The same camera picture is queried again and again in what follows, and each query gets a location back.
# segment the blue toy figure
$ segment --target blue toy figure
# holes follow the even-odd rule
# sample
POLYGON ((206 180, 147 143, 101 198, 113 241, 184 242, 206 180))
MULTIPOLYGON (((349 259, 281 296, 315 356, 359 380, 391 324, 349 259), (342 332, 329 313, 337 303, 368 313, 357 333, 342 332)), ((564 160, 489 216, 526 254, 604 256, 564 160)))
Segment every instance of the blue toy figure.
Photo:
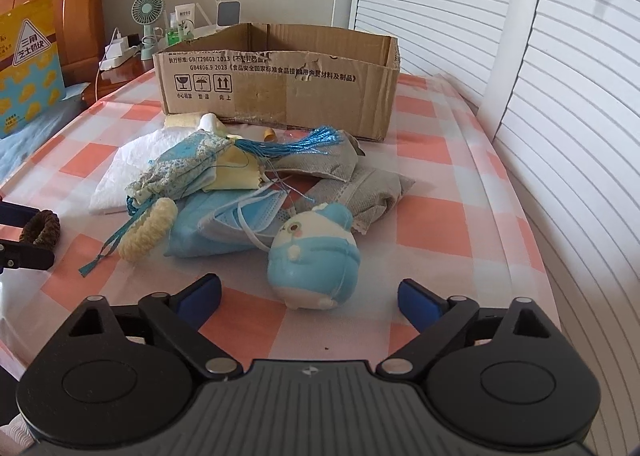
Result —
POLYGON ((292 217, 276 234, 267 278, 287 308, 329 310, 353 294, 360 252, 352 221, 344 205, 324 203, 292 217))

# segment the triangle sign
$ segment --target triangle sign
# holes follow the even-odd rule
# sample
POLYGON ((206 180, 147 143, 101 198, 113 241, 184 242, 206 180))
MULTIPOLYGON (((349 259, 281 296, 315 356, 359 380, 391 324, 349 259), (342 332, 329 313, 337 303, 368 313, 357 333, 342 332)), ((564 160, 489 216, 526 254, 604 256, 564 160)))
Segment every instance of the triangle sign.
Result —
POLYGON ((44 37, 29 19, 25 19, 15 43, 14 66, 36 57, 49 48, 49 39, 44 37))

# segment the green bottle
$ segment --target green bottle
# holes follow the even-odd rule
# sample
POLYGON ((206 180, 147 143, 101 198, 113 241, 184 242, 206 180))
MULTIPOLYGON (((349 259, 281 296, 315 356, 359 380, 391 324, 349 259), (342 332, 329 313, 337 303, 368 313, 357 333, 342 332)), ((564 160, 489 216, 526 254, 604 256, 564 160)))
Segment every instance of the green bottle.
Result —
POLYGON ((175 12, 170 14, 171 18, 171 28, 166 31, 166 45, 171 46, 172 44, 176 44, 180 42, 180 29, 178 25, 178 18, 175 15, 175 12))

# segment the crocheted ring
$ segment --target crocheted ring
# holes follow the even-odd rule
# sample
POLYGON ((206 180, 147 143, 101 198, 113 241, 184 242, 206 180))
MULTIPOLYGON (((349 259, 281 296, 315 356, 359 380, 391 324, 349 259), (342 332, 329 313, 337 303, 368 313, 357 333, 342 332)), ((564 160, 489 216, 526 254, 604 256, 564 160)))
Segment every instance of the crocheted ring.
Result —
POLYGON ((40 211, 22 229, 19 241, 53 250, 60 239, 60 220, 52 211, 40 211))
POLYGON ((160 198, 127 230, 118 245, 122 259, 135 262, 146 256, 167 234, 178 216, 171 198, 160 198))

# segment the gray cloth bag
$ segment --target gray cloth bag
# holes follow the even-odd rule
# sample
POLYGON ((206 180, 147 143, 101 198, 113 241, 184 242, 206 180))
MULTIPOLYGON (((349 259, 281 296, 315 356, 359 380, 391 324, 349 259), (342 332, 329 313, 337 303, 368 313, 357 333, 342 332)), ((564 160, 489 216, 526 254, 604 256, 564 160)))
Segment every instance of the gray cloth bag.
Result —
POLYGON ((290 154, 266 163, 264 169, 266 172, 277 172, 279 175, 306 174, 316 178, 349 181, 358 163, 358 156, 364 156, 364 153, 358 141, 348 132, 339 131, 339 133, 342 137, 340 143, 319 147, 321 154, 316 152, 290 154))
POLYGON ((370 225, 388 213, 414 185, 415 181, 358 161, 348 182, 324 179, 306 192, 307 198, 295 203, 296 213, 321 203, 338 202, 353 214, 351 228, 366 234, 370 225))

